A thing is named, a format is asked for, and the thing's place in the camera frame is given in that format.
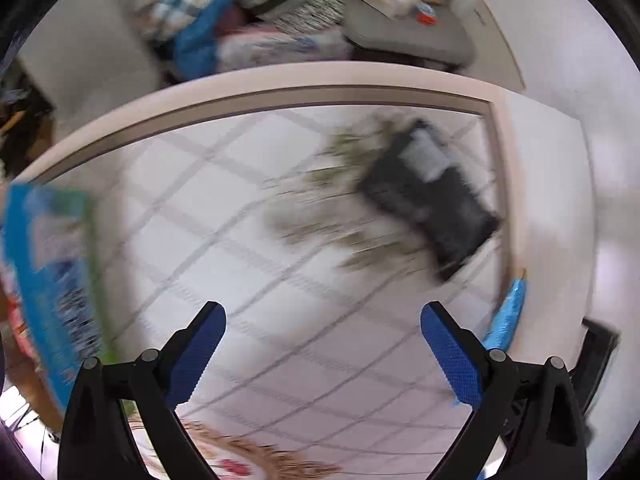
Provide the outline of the plaid blanket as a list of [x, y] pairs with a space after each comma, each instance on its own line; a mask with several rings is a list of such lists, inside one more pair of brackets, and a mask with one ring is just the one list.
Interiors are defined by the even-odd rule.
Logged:
[[122, 0], [134, 29], [176, 77], [211, 75], [217, 64], [215, 28], [234, 0]]

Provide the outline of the black snack bag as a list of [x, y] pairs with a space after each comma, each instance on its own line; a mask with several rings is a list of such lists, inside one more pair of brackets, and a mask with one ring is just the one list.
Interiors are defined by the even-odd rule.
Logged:
[[422, 119], [396, 132], [357, 184], [376, 209], [405, 222], [449, 281], [487, 242], [500, 220], [477, 198], [440, 131]]

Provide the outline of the long blue snack pack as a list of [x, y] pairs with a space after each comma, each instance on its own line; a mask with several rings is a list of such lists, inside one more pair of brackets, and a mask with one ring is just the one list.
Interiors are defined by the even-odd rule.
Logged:
[[507, 352], [510, 349], [524, 309], [527, 284], [526, 270], [518, 270], [483, 338], [483, 346], [487, 350], [499, 349]]

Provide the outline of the cardboard box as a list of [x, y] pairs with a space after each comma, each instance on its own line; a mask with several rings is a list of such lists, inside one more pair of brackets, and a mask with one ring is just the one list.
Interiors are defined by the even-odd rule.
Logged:
[[116, 361], [93, 200], [71, 188], [13, 183], [1, 235], [4, 276], [17, 293], [40, 376], [63, 414], [82, 362], [90, 356]]

